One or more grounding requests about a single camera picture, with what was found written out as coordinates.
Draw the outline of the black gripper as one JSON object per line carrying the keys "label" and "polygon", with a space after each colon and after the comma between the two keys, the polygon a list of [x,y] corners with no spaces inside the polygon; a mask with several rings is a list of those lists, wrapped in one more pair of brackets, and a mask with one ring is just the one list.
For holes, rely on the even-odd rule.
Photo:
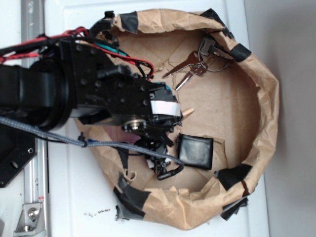
{"label": "black gripper", "polygon": [[167,134],[180,124],[182,113],[166,83],[149,82],[88,45],[62,40],[59,50],[71,118],[86,125],[121,126],[164,146],[174,145]]}

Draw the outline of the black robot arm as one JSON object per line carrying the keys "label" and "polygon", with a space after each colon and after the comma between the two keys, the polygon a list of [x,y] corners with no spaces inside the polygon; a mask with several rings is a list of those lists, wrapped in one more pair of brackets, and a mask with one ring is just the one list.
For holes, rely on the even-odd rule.
{"label": "black robot arm", "polygon": [[85,125],[121,126],[172,146],[167,133],[182,120],[165,83],[152,83],[103,51],[73,40],[17,47],[39,48],[31,67],[1,65],[0,114],[49,131],[69,118]]}

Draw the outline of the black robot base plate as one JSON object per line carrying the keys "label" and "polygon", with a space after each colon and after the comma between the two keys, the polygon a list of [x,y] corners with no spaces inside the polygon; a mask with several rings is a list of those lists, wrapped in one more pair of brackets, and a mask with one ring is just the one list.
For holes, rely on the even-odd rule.
{"label": "black robot base plate", "polygon": [[7,187],[37,151],[37,140],[33,135],[1,125],[0,187]]}

